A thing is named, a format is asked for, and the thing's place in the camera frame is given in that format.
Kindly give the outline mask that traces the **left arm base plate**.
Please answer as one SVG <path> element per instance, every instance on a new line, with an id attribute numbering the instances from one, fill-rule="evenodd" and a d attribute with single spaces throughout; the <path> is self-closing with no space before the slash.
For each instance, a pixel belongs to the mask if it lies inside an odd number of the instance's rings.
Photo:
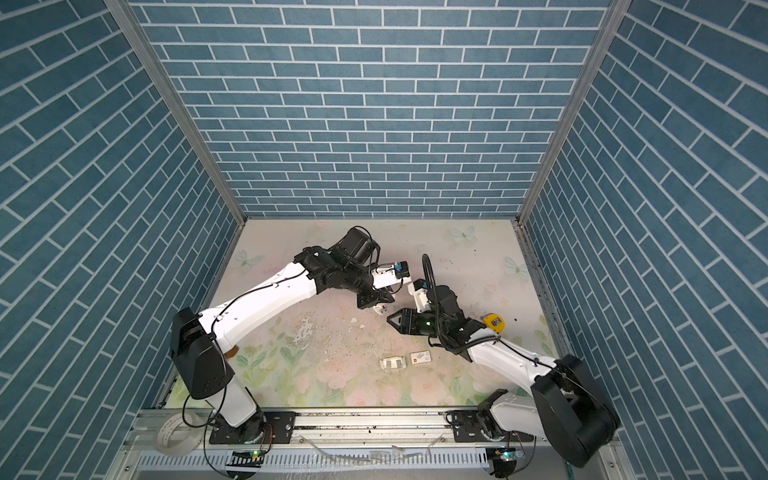
<path id="1" fill-rule="evenodd" d="M 259 411 L 242 425 L 233 427 L 217 414 L 209 440 L 213 445 L 289 444 L 296 417 L 294 411 Z"/>

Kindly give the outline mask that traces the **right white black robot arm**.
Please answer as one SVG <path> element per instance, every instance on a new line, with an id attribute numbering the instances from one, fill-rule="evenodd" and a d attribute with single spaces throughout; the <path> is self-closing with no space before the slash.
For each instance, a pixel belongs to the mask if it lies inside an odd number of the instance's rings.
<path id="1" fill-rule="evenodd" d="M 621 425 L 588 367 L 572 354 L 556 359 L 504 339 L 500 317 L 466 316 L 455 292 L 437 283 L 427 255 L 422 268 L 423 278 L 410 289 L 416 306 L 389 315 L 388 323 L 403 335 L 424 336 L 432 347 L 492 369 L 531 396 L 528 411 L 504 389 L 483 400 L 477 420 L 489 437 L 512 431 L 543 437 L 571 465 L 585 466 Z"/>

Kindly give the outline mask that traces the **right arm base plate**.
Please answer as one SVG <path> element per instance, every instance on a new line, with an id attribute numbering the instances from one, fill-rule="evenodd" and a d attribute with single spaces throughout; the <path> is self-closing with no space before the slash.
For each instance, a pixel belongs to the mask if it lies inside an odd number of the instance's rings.
<path id="1" fill-rule="evenodd" d="M 517 443 L 532 442 L 534 436 L 503 430 L 488 412 L 479 410 L 449 410 L 443 414 L 456 443 Z"/>

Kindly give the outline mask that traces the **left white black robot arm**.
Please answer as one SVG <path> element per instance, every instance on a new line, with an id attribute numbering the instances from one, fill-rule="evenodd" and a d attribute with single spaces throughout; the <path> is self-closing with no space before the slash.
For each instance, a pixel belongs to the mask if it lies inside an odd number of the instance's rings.
<path id="1" fill-rule="evenodd" d="M 178 311 L 171 326 L 169 356 L 188 395 L 213 408 L 232 428 L 263 422 L 260 408 L 236 378 L 225 354 L 268 320 L 326 290 L 347 290 L 364 310 L 394 301 L 410 282 L 408 263 L 384 263 L 370 232 L 354 226 L 330 247 L 310 246 L 262 283 L 199 312 Z"/>

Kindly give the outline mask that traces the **white staple box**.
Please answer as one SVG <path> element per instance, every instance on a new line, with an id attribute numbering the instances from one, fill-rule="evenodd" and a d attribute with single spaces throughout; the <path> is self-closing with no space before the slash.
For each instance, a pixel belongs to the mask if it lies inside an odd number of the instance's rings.
<path id="1" fill-rule="evenodd" d="M 428 350 L 412 352 L 409 355 L 412 365 L 423 365 L 432 362 L 431 353 Z"/>

